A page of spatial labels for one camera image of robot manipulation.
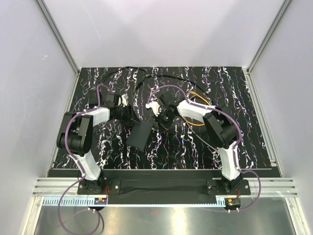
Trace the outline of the black cable gold connector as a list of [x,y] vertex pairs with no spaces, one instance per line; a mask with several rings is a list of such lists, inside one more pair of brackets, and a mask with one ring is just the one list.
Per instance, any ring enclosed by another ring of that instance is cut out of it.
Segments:
[[174,79],[174,80],[179,80],[179,81],[185,81],[185,82],[189,82],[191,83],[192,85],[194,85],[196,88],[198,88],[201,92],[203,92],[203,94],[205,94],[206,96],[209,96],[209,94],[207,92],[204,91],[204,89],[201,88],[201,86],[197,85],[194,81],[191,81],[191,80],[187,80],[185,78],[182,78],[182,77],[175,77],[175,76],[172,76],[172,75],[164,75],[164,74],[160,74],[160,75],[153,75],[153,74],[147,74],[143,77],[142,81],[140,82],[140,84],[143,84],[144,81],[148,78],[153,78],[153,77],[161,77],[161,78],[170,78],[170,79]]

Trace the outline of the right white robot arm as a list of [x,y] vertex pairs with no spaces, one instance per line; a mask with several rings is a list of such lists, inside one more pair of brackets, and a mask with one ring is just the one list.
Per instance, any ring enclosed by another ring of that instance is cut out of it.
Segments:
[[209,141],[218,150],[222,162],[222,179],[218,185],[228,194],[239,189],[243,180],[238,159],[241,131],[227,106],[210,106],[188,98],[161,95],[159,101],[149,101],[146,108],[153,111],[155,121],[164,128],[171,125],[175,117],[188,117],[203,123]]

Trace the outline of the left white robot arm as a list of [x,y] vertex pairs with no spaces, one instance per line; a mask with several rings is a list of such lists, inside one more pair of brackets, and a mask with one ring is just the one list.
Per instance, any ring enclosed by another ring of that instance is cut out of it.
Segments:
[[93,128],[113,119],[132,127],[140,123],[127,94],[107,94],[98,97],[99,103],[79,113],[66,112],[56,140],[57,147],[66,151],[78,166],[81,187],[100,194],[105,190],[105,176],[91,152]]

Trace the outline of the black marble pattern mat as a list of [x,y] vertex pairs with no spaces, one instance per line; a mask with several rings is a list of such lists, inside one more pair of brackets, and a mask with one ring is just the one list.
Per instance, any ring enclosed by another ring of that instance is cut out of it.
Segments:
[[[172,75],[194,81],[206,96],[189,82],[170,78],[148,78],[147,74]],[[252,168],[260,177],[278,177],[266,144],[251,92],[241,67],[148,67],[148,68],[82,68],[71,101],[70,110],[78,112],[96,102],[95,88],[100,83],[117,94],[127,94],[141,120],[151,121],[145,109],[148,98],[161,94],[183,98],[185,94],[198,103],[227,105],[242,131],[238,146],[240,167]],[[143,152],[126,144],[130,129],[118,121],[103,123],[93,130],[92,153],[102,169],[219,169],[220,156],[210,147],[205,127],[191,119],[186,123],[175,118],[161,131],[152,131]]]

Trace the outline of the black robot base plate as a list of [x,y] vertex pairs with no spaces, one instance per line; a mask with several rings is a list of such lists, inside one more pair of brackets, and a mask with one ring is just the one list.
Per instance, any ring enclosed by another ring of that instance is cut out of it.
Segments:
[[216,197],[251,194],[248,180],[227,183],[219,170],[103,170],[83,180],[78,194],[108,196],[109,205],[177,206],[217,202]]

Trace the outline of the left aluminium frame post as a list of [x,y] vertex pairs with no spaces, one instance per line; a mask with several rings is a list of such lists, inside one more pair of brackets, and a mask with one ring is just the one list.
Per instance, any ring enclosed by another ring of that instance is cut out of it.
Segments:
[[74,61],[73,56],[71,55],[64,39],[61,36],[61,33],[52,17],[52,14],[50,13],[46,3],[44,0],[34,0],[37,7],[39,8],[42,16],[44,17],[50,31],[52,32],[58,46],[60,47],[63,55],[65,56],[69,66],[71,67],[72,71],[75,75],[78,75],[80,72],[79,67],[77,66],[76,62]]

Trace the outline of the aluminium frame post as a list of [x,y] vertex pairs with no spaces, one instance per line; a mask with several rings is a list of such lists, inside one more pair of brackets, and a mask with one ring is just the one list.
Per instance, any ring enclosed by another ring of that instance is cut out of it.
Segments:
[[72,71],[75,75],[78,75],[80,72],[79,67],[77,66],[76,62],[74,61],[73,56],[71,55],[64,39],[61,36],[61,33],[52,17],[52,14],[50,13],[46,3],[44,0],[34,0],[37,7],[39,8],[42,16],[44,17],[50,31],[52,32],[58,46],[60,47],[63,55],[65,56],[69,66],[71,67]]
[[247,73],[252,73],[253,69],[255,68],[256,64],[258,63],[259,59],[261,58],[263,52],[267,48],[270,40],[272,39],[273,35],[275,34],[279,24],[283,20],[285,14],[287,13],[288,9],[290,8],[293,0],[284,0],[282,5],[280,6],[277,14],[275,15],[269,29],[267,30],[260,46],[258,47],[253,59],[251,60],[249,66],[246,68]]

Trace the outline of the aluminium front rail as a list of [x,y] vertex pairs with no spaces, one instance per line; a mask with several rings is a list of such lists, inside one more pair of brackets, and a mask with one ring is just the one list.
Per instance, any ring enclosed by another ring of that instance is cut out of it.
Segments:
[[[126,189],[164,189],[173,191],[174,187],[187,188],[187,184],[199,184],[204,180],[179,180],[179,179],[109,179],[110,195],[122,193]],[[251,192],[251,197],[260,193],[261,197],[297,197],[297,192],[290,178],[247,178],[242,186]],[[68,189],[66,195],[91,195],[83,192],[83,187],[74,178],[39,178],[36,182],[32,196],[61,196]]]

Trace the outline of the right aluminium frame post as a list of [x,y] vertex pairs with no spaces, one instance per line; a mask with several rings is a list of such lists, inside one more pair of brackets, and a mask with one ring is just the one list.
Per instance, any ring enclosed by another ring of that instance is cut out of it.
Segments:
[[259,59],[261,58],[263,52],[267,48],[270,40],[272,39],[273,35],[275,34],[279,24],[283,20],[285,14],[287,13],[288,9],[290,8],[293,0],[284,0],[282,5],[280,6],[277,14],[275,15],[269,29],[267,30],[260,46],[258,47],[253,59],[251,60],[249,66],[246,68],[247,73],[252,73],[253,69],[255,68],[256,64],[258,63]]

